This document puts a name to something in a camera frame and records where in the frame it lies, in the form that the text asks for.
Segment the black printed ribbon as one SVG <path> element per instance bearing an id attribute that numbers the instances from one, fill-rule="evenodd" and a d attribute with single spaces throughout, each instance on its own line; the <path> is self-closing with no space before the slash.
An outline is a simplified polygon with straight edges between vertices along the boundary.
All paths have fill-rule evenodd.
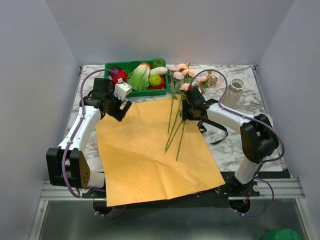
<path id="1" fill-rule="evenodd" d="M 216 139 L 216 141 L 211 142 L 211 145 L 217 145 L 221 143 L 229 135 L 229 132 L 226 129 L 226 127 L 214 121 L 205 122 L 204 120 L 200 120 L 197 123 L 197 127 L 202 134 L 206 132 L 212 132 L 221 136 L 220 139 Z"/>

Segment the orange wrapping paper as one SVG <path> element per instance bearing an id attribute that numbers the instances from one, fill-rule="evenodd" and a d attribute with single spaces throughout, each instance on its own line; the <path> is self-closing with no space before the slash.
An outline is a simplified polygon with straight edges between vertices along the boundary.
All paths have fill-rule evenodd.
<path id="1" fill-rule="evenodd" d="M 222 186 L 225 181 L 194 121 L 180 125 L 166 149 L 169 121 L 178 102 L 170 98 L 134 103 L 122 121 L 96 125 L 109 207 L 168 200 Z"/>

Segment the pink flower stem two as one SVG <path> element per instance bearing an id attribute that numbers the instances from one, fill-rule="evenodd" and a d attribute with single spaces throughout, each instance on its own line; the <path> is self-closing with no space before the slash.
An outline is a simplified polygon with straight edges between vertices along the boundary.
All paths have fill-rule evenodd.
<path id="1" fill-rule="evenodd" d="M 182 145 L 182 141 L 183 141 L 183 136 L 184 136 L 184 130 L 185 130 L 185 125 L 186 125 L 186 121 L 183 120 L 183 100 L 186 98 L 186 92 L 187 90 L 191 89 L 191 84 L 190 83 L 183 83 L 180 86 L 180 90 L 181 90 L 181 103 L 180 103 L 180 110 L 179 110 L 179 115 L 181 117 L 181 121 L 180 121 L 180 126 L 182 126 L 182 130 L 181 130 L 181 136 L 179 139 L 179 144 L 178 144 L 178 149 L 177 149 L 177 153 L 176 153 L 176 161 L 178 161 L 179 159 L 179 155 L 180 155 L 180 150 L 181 150 L 181 145 Z"/>

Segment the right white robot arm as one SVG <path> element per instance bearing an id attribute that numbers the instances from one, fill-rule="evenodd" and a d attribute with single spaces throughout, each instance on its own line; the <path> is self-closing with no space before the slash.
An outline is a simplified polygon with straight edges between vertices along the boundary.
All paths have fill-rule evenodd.
<path id="1" fill-rule="evenodd" d="M 279 140 L 270 118 L 265 114 L 248 115 L 224 106 L 217 100 L 205 100 L 197 87 L 185 92 L 182 102 L 182 119 L 203 121 L 214 127 L 222 125 L 241 137 L 244 158 L 234 173 L 230 191 L 241 196 L 248 190 L 248 183 L 262 164 L 279 147 Z"/>

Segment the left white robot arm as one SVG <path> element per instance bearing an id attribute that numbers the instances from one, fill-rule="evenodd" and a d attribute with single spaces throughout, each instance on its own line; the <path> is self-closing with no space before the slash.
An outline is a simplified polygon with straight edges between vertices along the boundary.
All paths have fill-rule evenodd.
<path id="1" fill-rule="evenodd" d="M 101 198 L 107 197 L 111 185 L 105 181 L 102 172 L 91 170 L 85 149 L 97 123 L 105 115 L 122 121 L 132 105 L 123 104 L 132 87 L 126 83 L 112 83 L 105 78 L 95 78 L 93 89 L 81 98 L 79 112 L 70 131 L 56 148 L 46 152 L 49 181 L 53 186 L 90 189 Z"/>

